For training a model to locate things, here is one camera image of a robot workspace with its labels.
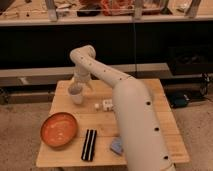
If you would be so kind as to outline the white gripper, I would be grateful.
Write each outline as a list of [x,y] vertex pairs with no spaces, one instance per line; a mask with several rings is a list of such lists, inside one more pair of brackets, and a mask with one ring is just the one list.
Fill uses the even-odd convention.
[[87,84],[87,87],[90,90],[93,90],[93,87],[89,82],[90,80],[91,80],[91,75],[88,71],[77,68],[74,70],[74,79],[71,79],[68,82],[69,83],[68,89],[75,87],[77,83],[82,83],[82,84]]

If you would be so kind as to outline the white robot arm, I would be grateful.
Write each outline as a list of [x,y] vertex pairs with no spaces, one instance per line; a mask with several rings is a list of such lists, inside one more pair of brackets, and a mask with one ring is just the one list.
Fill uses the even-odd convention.
[[122,147],[129,171],[176,171],[144,82],[95,59],[91,45],[73,49],[74,82],[88,83],[91,74],[112,88]]

